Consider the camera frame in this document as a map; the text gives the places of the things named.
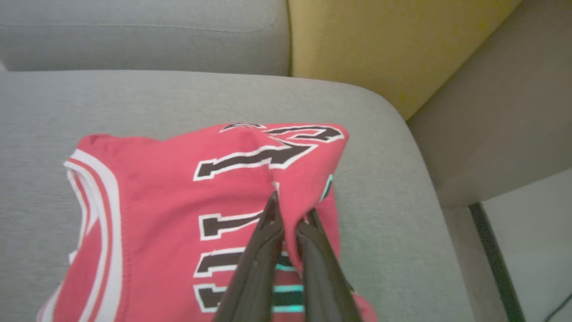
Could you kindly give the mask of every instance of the gray fabric upholstery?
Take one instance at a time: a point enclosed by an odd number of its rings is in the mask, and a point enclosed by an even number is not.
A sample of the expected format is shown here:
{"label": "gray fabric upholstery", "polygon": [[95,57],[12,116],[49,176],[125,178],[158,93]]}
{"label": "gray fabric upholstery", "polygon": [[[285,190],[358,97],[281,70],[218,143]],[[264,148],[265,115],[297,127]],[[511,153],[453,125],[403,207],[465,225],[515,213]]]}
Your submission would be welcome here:
{"label": "gray fabric upholstery", "polygon": [[193,72],[0,73],[0,314],[29,321],[65,274],[79,206],[62,162],[88,133],[169,137],[224,122],[339,123],[341,264],[380,321],[473,321],[435,192],[377,94],[300,78]]}
{"label": "gray fabric upholstery", "polygon": [[286,75],[286,0],[0,0],[8,70]]}

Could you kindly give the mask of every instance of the red basketball jersey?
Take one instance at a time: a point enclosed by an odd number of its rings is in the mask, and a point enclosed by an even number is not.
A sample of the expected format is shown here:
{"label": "red basketball jersey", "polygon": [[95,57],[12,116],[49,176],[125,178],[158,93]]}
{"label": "red basketball jersey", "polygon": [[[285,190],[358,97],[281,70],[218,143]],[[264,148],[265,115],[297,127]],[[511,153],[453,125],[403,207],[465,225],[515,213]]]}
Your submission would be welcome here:
{"label": "red basketball jersey", "polygon": [[303,321],[294,228],[315,207],[339,255],[331,178],[347,139],[339,125],[241,123],[163,142],[83,138],[65,162],[82,210],[78,249],[38,321],[211,321],[275,190],[285,246],[273,320]]}

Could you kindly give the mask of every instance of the sofa cushion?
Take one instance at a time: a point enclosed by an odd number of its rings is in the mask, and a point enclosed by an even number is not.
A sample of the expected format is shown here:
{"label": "sofa cushion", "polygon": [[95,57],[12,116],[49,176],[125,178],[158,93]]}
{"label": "sofa cushion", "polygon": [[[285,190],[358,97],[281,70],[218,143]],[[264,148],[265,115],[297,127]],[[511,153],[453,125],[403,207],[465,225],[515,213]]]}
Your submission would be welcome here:
{"label": "sofa cushion", "polygon": [[289,0],[292,75],[365,87],[407,120],[520,2]]}
{"label": "sofa cushion", "polygon": [[8,70],[158,69],[286,75],[285,0],[0,1]]}
{"label": "sofa cushion", "polygon": [[381,321],[472,321],[423,159],[379,95],[300,78],[194,72],[0,73],[0,312],[29,321],[63,278],[80,207],[62,162],[106,132],[167,139],[225,122],[338,123],[341,265]]}

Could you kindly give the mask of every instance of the black cable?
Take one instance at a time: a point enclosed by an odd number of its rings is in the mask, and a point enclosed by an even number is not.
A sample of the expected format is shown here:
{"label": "black cable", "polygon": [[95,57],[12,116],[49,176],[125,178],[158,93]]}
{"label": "black cable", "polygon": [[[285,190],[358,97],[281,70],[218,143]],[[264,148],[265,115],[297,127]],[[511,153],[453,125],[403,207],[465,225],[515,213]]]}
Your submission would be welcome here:
{"label": "black cable", "polygon": [[550,321],[556,315],[556,313],[558,313],[570,301],[570,299],[572,299],[572,293],[568,295],[568,297],[556,308],[556,310],[552,311],[552,313],[546,317],[544,322]]}

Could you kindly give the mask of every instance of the yellow cushion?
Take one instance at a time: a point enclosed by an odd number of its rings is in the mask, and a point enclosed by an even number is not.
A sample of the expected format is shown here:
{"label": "yellow cushion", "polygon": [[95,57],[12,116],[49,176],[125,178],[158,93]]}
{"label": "yellow cushion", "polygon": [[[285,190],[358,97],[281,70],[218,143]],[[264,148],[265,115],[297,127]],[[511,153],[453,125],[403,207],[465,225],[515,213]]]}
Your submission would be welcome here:
{"label": "yellow cushion", "polygon": [[365,87],[408,119],[519,2],[289,0],[292,76]]}

